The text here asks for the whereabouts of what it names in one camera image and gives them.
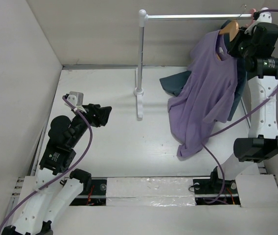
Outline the wooden clothes hanger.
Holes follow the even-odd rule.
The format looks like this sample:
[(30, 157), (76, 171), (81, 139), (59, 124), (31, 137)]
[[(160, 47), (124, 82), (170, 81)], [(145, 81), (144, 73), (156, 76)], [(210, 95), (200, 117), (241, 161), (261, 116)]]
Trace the wooden clothes hanger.
[(226, 52), (234, 57), (239, 58), (239, 52), (237, 48), (237, 42), (240, 38), (240, 27), (238, 21), (242, 18), (242, 15), (245, 14), (247, 5), (244, 3), (240, 6), (240, 14), (228, 21), (228, 23), (219, 31), (217, 42), (216, 42), (216, 55), (219, 57), (219, 60), (222, 60), (222, 55)]

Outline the purple t shirt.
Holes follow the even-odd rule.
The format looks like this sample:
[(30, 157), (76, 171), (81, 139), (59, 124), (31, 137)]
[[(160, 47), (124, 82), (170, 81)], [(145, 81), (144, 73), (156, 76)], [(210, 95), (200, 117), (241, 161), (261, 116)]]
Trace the purple t shirt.
[(172, 135), (180, 142), (177, 156), (188, 158), (202, 150), (216, 122), (226, 123), (237, 86), (237, 61), (219, 60), (219, 31), (207, 33), (190, 52), (191, 72), (181, 93), (168, 100)]

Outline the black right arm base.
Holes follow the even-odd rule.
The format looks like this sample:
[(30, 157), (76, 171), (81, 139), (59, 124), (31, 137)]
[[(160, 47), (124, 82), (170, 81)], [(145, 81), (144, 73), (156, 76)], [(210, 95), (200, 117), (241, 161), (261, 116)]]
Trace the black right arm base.
[(218, 178), (218, 167), (209, 177), (196, 177), (188, 190), (195, 195), (196, 205), (240, 205), (236, 181)]

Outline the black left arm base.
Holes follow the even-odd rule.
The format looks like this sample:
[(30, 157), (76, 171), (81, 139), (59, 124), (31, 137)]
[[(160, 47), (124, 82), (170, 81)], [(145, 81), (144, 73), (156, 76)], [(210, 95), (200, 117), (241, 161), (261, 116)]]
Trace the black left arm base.
[(105, 206), (107, 178), (92, 178), (89, 191), (80, 193), (71, 203), (71, 206)]

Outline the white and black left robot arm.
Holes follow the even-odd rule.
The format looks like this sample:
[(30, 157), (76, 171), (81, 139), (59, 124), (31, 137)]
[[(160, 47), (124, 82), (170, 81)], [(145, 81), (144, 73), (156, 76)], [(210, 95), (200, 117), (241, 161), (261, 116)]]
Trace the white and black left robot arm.
[(74, 198), (91, 190), (92, 175), (76, 168), (74, 147), (86, 131), (107, 124), (112, 107), (88, 104), (70, 108), (73, 119), (57, 116), (51, 121), (33, 191), (12, 210), (24, 205), (12, 225), (0, 226), (0, 235), (51, 235)]

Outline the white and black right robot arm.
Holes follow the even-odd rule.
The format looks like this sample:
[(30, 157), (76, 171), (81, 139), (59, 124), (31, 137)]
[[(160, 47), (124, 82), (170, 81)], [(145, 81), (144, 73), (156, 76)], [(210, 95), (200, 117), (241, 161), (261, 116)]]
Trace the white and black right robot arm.
[(237, 138), (233, 153), (210, 174), (208, 186), (213, 192), (226, 187), (238, 174), (254, 163), (278, 154), (276, 92), (278, 59), (272, 56), (278, 39), (278, 25), (256, 23), (229, 33), (228, 54), (244, 61), (251, 94), (251, 126), (246, 138)]

